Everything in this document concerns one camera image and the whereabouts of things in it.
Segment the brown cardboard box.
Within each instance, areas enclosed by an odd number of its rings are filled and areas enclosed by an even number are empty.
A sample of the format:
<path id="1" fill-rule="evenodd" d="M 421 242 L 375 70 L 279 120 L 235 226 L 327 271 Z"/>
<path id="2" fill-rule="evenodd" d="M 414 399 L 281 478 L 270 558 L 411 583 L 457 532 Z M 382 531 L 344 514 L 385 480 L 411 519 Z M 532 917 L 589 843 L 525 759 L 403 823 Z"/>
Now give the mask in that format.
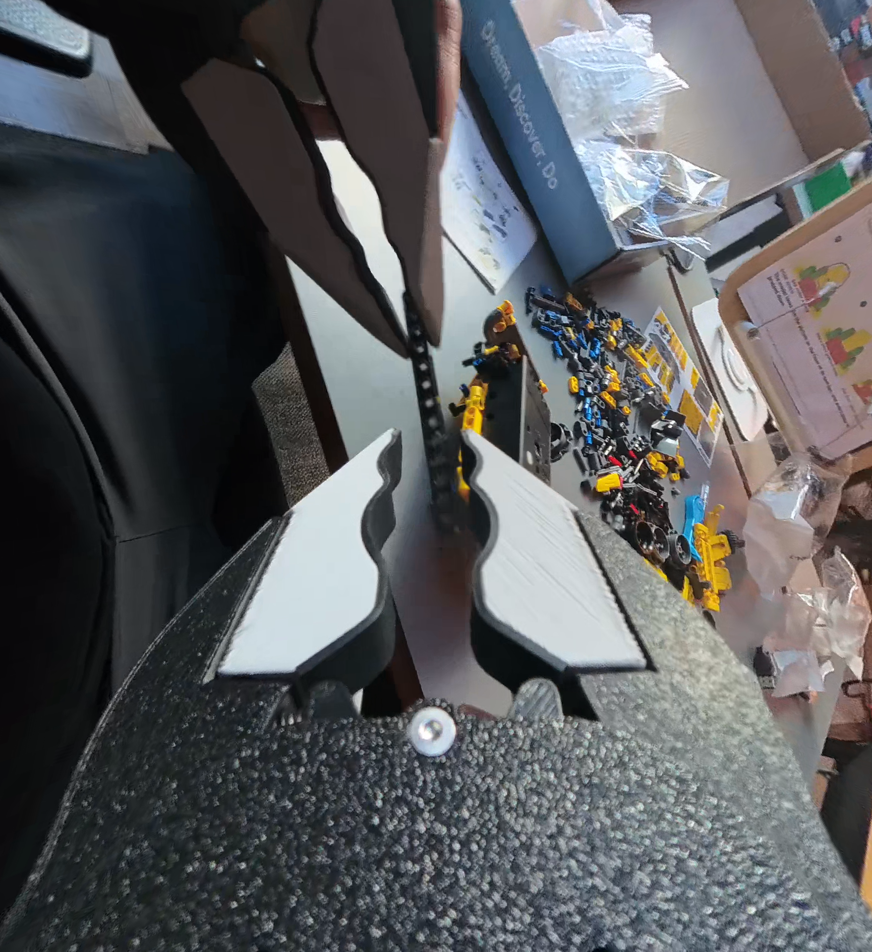
<path id="1" fill-rule="evenodd" d="M 852 185 L 872 177 L 872 2 L 737 2 L 805 165 L 737 201 L 707 228 L 705 268 L 719 292 L 743 262 L 801 224 L 792 186 L 841 159 Z"/>

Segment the black long holed beam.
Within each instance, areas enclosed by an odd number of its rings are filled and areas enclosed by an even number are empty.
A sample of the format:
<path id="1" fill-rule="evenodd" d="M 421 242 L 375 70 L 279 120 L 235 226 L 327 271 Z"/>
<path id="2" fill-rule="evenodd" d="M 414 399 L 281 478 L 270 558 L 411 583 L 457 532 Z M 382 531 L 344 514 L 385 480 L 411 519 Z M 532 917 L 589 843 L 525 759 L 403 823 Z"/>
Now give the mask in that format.
<path id="1" fill-rule="evenodd" d="M 468 525 L 468 502 L 460 492 L 463 466 L 461 435 L 452 424 L 446 422 L 433 361 L 433 346 L 410 292 L 404 292 L 403 302 L 408 359 L 413 372 L 431 511 L 437 529 L 447 537 L 456 536 Z"/>

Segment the pile of small building pieces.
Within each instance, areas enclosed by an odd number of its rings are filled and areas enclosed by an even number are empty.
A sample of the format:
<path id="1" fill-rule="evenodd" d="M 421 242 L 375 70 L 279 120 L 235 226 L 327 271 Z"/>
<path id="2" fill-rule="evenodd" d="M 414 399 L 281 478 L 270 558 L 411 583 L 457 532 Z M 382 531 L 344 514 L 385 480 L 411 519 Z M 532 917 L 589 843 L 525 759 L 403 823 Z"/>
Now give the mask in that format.
<path id="1" fill-rule="evenodd" d="M 544 285 L 528 287 L 526 315 L 567 374 L 568 446 L 580 491 L 617 530 L 646 522 L 673 530 L 670 504 L 689 478 L 683 416 L 653 381 L 645 335 L 618 311 Z"/>

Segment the blue brick separator tool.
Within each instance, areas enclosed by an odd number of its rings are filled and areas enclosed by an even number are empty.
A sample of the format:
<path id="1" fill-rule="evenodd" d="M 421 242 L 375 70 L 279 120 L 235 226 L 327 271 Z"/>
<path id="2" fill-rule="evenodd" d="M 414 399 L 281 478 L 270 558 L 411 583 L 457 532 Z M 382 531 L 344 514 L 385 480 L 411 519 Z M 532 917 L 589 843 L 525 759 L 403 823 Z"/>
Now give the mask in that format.
<path id="1" fill-rule="evenodd" d="M 710 532 L 705 522 L 706 497 L 694 494 L 684 499 L 682 535 L 688 542 L 691 565 L 701 565 L 710 548 Z"/>

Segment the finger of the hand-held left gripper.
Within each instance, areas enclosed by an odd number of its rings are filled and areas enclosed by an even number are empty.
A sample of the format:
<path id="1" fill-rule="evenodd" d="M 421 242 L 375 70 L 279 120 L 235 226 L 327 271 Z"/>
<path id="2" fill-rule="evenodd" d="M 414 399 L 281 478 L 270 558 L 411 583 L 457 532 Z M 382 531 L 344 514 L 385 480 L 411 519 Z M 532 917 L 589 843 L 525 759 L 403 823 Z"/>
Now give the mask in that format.
<path id="1" fill-rule="evenodd" d="M 296 97 L 269 70 L 209 60 L 181 86 L 273 244 L 402 358 L 406 330 L 336 204 Z"/>
<path id="2" fill-rule="evenodd" d="M 351 156 L 376 190 L 384 234 L 430 344 L 444 310 L 440 177 L 395 2 L 324 1 L 313 22 L 313 67 Z"/>

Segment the person's dark jeans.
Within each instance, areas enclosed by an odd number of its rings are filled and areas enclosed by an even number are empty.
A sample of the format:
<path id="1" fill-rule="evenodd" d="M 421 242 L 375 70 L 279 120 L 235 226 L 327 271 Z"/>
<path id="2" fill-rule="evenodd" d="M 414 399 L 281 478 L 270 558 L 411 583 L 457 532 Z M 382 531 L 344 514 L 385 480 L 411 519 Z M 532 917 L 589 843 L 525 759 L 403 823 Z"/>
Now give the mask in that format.
<path id="1" fill-rule="evenodd" d="M 65 398 L 113 539 L 112 684 L 287 500 L 253 384 L 263 256 L 175 152 L 0 124 L 0 306 Z"/>

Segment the yellow toy vehicle model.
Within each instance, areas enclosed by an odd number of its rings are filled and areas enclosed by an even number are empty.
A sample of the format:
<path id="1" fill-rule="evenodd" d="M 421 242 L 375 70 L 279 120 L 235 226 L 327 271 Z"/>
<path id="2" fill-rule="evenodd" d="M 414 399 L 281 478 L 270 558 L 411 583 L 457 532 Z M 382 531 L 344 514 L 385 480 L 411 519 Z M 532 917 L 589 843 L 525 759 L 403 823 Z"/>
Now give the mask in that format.
<path id="1" fill-rule="evenodd" d="M 509 300 L 486 317 L 482 336 L 463 360 L 471 379 L 448 409 L 460 432 L 474 432 L 550 484 L 552 463 L 570 447 L 570 433 L 553 423 L 540 378 Z"/>

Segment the clear plastic bag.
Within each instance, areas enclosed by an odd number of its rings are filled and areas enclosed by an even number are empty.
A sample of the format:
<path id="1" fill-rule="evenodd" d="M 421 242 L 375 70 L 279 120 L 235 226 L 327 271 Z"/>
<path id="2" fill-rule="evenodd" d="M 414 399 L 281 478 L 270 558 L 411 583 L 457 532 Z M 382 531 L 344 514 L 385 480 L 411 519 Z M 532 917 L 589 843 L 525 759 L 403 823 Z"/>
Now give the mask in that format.
<path id="1" fill-rule="evenodd" d="M 689 89 L 656 49 L 650 15 L 567 2 L 537 65 L 600 211 L 631 244 L 704 259 L 729 182 L 657 143 L 668 101 Z"/>
<path id="2" fill-rule="evenodd" d="M 763 598 L 779 600 L 799 566 L 819 553 L 852 470 L 851 456 L 793 452 L 752 495 L 741 537 L 748 574 Z"/>
<path id="3" fill-rule="evenodd" d="M 822 562 L 819 581 L 817 587 L 784 594 L 782 625 L 765 639 L 774 697 L 823 693 L 837 661 L 857 679 L 863 676 L 872 611 L 860 576 L 840 547 Z"/>

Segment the blue cardboard box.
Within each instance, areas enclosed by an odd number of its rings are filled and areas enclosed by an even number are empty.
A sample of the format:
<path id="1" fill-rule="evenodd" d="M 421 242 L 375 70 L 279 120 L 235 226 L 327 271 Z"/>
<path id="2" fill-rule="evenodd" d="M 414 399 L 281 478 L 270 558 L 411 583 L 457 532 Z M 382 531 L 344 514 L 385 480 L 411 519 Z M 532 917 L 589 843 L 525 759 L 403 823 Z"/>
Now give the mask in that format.
<path id="1" fill-rule="evenodd" d="M 642 268 L 662 254 L 695 260 L 664 242 L 631 244 L 606 220 L 576 159 L 537 65 L 567 2 L 462 2 L 465 62 L 567 284 L 598 271 Z"/>

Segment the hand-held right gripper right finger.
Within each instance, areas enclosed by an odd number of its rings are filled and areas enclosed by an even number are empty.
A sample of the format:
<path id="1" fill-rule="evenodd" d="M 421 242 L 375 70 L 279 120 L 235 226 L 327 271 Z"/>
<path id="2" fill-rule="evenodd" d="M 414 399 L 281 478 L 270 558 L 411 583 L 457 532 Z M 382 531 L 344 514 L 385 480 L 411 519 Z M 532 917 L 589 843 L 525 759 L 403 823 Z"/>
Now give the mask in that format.
<path id="1" fill-rule="evenodd" d="M 462 436 L 478 545 L 472 644 L 489 673 L 644 671 L 579 512 L 481 435 Z"/>

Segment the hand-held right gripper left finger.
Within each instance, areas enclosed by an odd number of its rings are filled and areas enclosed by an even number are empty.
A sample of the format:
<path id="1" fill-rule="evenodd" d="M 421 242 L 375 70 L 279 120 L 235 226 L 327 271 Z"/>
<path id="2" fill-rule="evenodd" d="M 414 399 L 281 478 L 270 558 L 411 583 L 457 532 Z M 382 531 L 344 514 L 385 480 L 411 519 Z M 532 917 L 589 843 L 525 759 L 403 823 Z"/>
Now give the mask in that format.
<path id="1" fill-rule="evenodd" d="M 375 679 L 395 650 L 383 547 L 403 438 L 380 437 L 293 506 L 254 568 L 216 660 L 220 679 Z"/>

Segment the green flat plate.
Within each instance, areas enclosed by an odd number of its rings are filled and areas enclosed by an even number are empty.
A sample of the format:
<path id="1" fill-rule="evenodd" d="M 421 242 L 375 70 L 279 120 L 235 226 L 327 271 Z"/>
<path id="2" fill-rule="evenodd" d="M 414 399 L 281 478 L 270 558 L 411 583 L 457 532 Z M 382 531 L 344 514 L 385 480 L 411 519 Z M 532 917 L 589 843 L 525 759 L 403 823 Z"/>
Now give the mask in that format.
<path id="1" fill-rule="evenodd" d="M 794 184 L 792 192 L 800 218 L 809 218 L 833 204 L 852 189 L 852 184 L 852 178 L 841 159 Z"/>

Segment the yellow sticker sheet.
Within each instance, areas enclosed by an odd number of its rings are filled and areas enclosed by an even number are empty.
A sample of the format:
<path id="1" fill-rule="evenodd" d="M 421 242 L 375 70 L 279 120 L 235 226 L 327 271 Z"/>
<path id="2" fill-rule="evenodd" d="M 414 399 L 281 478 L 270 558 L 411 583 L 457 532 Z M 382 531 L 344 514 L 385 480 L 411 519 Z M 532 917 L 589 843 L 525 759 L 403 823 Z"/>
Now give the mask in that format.
<path id="1" fill-rule="evenodd" d="M 713 390 L 691 359 L 671 320 L 658 308 L 643 330 L 641 346 L 648 374 L 684 427 L 706 465 L 713 462 L 722 433 L 724 412 Z"/>

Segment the grey desk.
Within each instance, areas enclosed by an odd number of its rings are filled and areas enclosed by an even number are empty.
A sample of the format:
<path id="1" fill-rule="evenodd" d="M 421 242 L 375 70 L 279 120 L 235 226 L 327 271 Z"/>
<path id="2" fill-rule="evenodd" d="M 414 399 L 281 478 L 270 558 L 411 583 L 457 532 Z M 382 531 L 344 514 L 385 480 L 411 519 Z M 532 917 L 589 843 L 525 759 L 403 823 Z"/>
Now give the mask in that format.
<path id="1" fill-rule="evenodd" d="M 325 140 L 319 146 L 349 226 L 363 245 L 370 267 L 398 306 L 401 302 L 397 299 L 404 291 L 403 274 L 382 229 L 377 193 L 342 142 Z M 433 360 L 445 406 L 459 396 L 458 386 L 464 380 L 461 361 L 469 355 L 485 317 L 496 304 L 511 300 L 523 325 L 523 295 L 528 286 L 542 284 L 562 293 L 564 285 L 547 244 L 540 238 L 499 294 L 487 289 L 447 239 L 442 239 L 442 246 L 444 322 L 442 345 L 433 351 Z M 511 702 L 511 692 L 478 666 L 470 645 L 469 572 L 474 543 L 466 534 L 442 535 L 432 518 L 410 364 L 364 331 L 298 266 L 288 267 L 346 456 L 357 455 L 391 427 L 403 434 L 403 478 L 394 497 L 397 526 L 385 547 L 385 557 L 421 695 L 501 715 Z M 680 275 L 661 257 L 640 270 L 597 279 L 593 289 L 597 303 L 619 311 L 639 327 L 645 327 L 656 310 L 663 310 L 694 363 L 701 366 L 703 354 L 690 318 L 694 305 L 713 298 L 702 266 L 694 265 Z M 573 403 L 563 366 L 535 331 L 524 330 L 523 334 L 538 375 L 549 387 L 552 417 L 571 423 Z M 739 446 L 740 464 L 730 440 L 735 435 L 733 422 L 724 409 L 721 435 L 710 463 L 698 456 L 687 438 L 682 452 L 691 479 L 682 493 L 684 497 L 700 493 L 707 485 L 708 502 L 725 507 L 720 525 L 739 533 L 747 516 L 749 490 L 755 488 L 751 482 L 754 474 L 757 479 L 768 476 L 775 468 L 775 458 L 761 434 L 755 442 Z M 729 565 L 733 587 L 721 602 L 715 626 L 738 657 L 750 663 L 767 633 L 766 606 L 758 604 L 759 594 L 747 573 L 744 554 L 739 553 Z M 769 700 L 807 779 L 814 778 L 818 767 L 827 766 L 820 757 L 836 699 L 841 697 L 843 673 L 844 664 L 837 660 L 825 679 L 824 692 L 814 701 L 800 697 Z"/>

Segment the white flat tray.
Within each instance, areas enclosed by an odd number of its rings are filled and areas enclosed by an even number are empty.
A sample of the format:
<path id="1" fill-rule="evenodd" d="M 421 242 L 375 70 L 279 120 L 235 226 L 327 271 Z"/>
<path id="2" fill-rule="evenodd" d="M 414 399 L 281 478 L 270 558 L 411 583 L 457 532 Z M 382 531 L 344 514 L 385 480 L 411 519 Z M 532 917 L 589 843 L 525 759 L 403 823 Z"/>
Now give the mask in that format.
<path id="1" fill-rule="evenodd" d="M 730 441 L 740 446 L 755 441 L 763 434 L 770 411 L 720 317 L 715 296 L 691 308 L 689 329 L 715 396 L 725 407 Z"/>

